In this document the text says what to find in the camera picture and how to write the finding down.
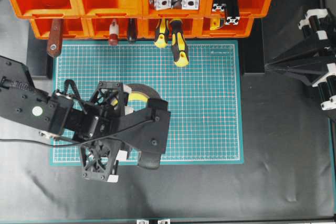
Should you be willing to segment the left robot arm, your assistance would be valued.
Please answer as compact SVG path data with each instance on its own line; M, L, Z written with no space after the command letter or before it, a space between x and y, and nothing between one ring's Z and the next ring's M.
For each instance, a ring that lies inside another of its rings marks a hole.
M1 57L1 117L64 141L57 148L76 146L84 179L118 182L119 161L126 160L130 149L112 127L125 115L131 91L121 82L99 82L84 100L67 79L63 90L48 94L34 86L26 65Z

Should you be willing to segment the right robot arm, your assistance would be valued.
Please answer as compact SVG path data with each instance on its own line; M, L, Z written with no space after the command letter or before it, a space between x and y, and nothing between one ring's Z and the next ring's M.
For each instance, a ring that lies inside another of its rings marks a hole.
M303 40L265 64L265 70L316 88L320 109L335 122L335 15L309 9L298 23Z

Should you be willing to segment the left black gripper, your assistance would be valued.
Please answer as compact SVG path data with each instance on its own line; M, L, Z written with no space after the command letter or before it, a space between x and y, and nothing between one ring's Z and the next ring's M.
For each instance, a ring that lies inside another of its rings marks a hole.
M134 112L128 106L132 88L122 82L100 81L89 100L81 98L75 82L64 81L64 90L54 91L53 98L64 98L71 104L61 123L59 133L48 132L54 141L65 141L79 147L81 173L87 180L116 183L119 162L128 159L128 147L112 138L111 122Z

